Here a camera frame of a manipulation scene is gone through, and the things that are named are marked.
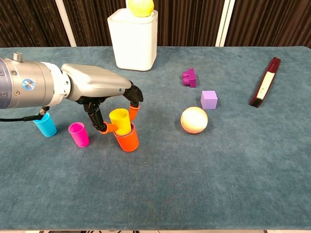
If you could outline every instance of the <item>white container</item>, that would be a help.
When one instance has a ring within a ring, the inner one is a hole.
[[[135,17],[122,8],[108,18],[108,26],[117,66],[150,70],[156,59],[157,11],[148,17]]]

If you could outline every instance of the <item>blue cup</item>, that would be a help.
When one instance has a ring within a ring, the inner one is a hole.
[[[46,113],[41,120],[34,120],[35,125],[46,137],[52,137],[56,134],[57,129],[49,113]]]

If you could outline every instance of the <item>cream ball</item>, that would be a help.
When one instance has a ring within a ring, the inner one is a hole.
[[[202,108],[190,107],[181,114],[180,123],[185,131],[200,133],[207,126],[208,116]]]

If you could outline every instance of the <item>yellow ball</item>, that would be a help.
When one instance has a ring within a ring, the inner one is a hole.
[[[136,17],[147,17],[154,10],[153,0],[128,0],[128,7]]]
[[[190,107],[181,114],[180,123],[185,131],[200,133],[206,128],[208,117],[202,108]]]

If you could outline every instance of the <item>toy block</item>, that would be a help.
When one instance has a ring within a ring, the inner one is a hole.
[[[202,91],[201,104],[203,109],[215,109],[217,100],[215,91]]]
[[[196,75],[193,68],[183,72],[183,83],[185,86],[196,87]]]

